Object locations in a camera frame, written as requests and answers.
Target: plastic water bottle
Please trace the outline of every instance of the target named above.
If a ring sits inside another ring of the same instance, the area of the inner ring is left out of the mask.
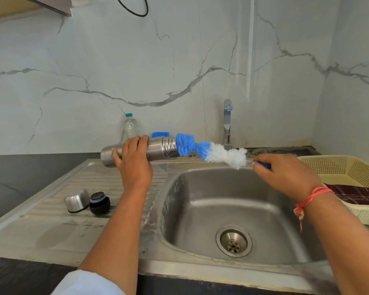
[[[134,138],[135,136],[139,136],[138,123],[136,119],[133,118],[132,113],[126,114],[127,120],[124,122],[124,128],[126,131],[127,139]]]

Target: black cable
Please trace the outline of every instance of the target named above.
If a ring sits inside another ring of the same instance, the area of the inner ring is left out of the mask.
[[[118,0],[119,3],[124,7],[124,9],[126,9],[129,13],[132,13],[136,16],[139,16],[141,18],[143,18],[144,16],[147,16],[148,15],[148,12],[149,12],[149,7],[148,7],[148,1],[145,0],[145,4],[146,4],[146,13],[145,14],[138,14],[138,13],[135,13],[134,11],[131,11],[130,9],[128,9],[123,3],[122,1]]]

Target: red thread bracelet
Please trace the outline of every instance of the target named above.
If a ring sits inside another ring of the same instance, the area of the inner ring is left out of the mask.
[[[317,197],[318,195],[321,195],[326,192],[333,193],[333,191],[327,187],[322,187],[322,186],[316,187],[315,189],[313,189],[310,196],[306,198],[306,200],[304,200],[302,203],[297,204],[296,208],[294,209],[294,213],[300,219],[301,233],[302,233],[302,220],[305,217],[305,212],[303,211],[303,208],[307,204],[309,204],[313,200],[314,197]]]

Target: cloth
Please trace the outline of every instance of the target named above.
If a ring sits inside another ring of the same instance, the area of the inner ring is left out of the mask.
[[[369,187],[343,184],[325,184],[340,198],[350,204],[369,205]]]
[[[68,273],[52,295],[125,295],[113,282],[97,273],[76,270]]]

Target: faucet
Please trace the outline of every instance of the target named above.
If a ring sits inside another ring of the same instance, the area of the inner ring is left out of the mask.
[[[224,131],[223,131],[223,145],[224,149],[231,150],[233,147],[230,143],[231,139],[231,111],[234,109],[231,99],[224,101]]]

